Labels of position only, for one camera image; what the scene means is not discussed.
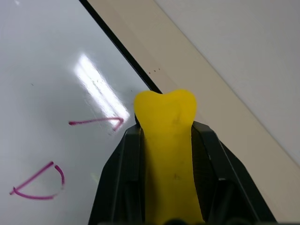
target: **black plastic frame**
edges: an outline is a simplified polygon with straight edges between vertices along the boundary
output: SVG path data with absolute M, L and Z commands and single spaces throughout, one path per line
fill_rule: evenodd
M 118 48 L 118 50 L 122 53 L 128 63 L 132 66 L 132 68 L 137 72 L 140 78 L 145 82 L 148 88 L 157 93 L 161 93 L 156 84 L 150 79 L 147 73 L 143 70 L 143 68 L 137 63 L 137 61 L 133 58 L 133 56 L 129 53 L 129 51 L 125 48 L 125 46 L 120 42 L 117 36 L 113 33 L 113 31 L 107 26 L 101 16 L 95 11 L 95 9 L 90 5 L 87 0 L 79 0 L 81 4 L 85 7 L 85 9 L 89 12 L 91 17 L 96 21 L 96 23 L 100 26 L 100 28 L 104 31 L 104 33 L 109 37 L 109 39 L 114 43 L 114 45 Z

